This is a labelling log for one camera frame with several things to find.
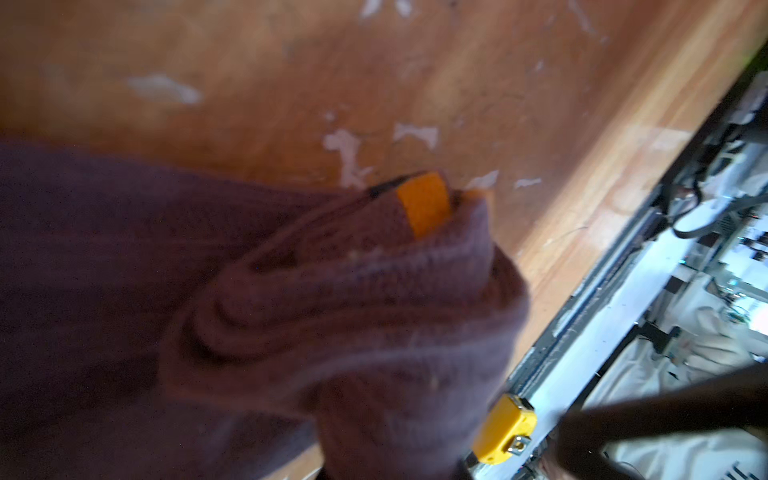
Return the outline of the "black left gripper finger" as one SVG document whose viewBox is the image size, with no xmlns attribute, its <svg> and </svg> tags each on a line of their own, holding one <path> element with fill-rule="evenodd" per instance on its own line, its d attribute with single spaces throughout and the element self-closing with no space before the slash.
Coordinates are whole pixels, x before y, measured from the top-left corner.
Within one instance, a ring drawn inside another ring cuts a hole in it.
<svg viewBox="0 0 768 480">
<path fill-rule="evenodd" d="M 637 479 L 606 459 L 614 441 L 737 427 L 767 428 L 767 366 L 733 371 L 684 389 L 561 417 L 553 448 L 559 465 L 578 479 Z"/>
</svg>

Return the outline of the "purple sock beige toe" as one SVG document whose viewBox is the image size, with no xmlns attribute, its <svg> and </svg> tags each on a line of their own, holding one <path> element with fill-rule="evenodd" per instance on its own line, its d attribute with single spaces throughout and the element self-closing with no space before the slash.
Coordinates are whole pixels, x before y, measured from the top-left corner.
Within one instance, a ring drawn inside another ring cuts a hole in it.
<svg viewBox="0 0 768 480">
<path fill-rule="evenodd" d="M 3 141 L 2 477 L 466 477 L 529 310 L 489 216 Z"/>
</svg>

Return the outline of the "yellow tape measure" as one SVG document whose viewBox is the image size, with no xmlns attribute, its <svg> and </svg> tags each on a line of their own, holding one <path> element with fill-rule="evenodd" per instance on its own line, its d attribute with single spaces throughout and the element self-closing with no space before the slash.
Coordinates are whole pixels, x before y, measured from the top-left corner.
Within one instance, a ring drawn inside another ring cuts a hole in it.
<svg viewBox="0 0 768 480">
<path fill-rule="evenodd" d="M 472 444 L 479 463 L 498 465 L 521 456 L 538 423 L 534 407 L 524 398 L 505 393 L 489 411 Z"/>
</svg>

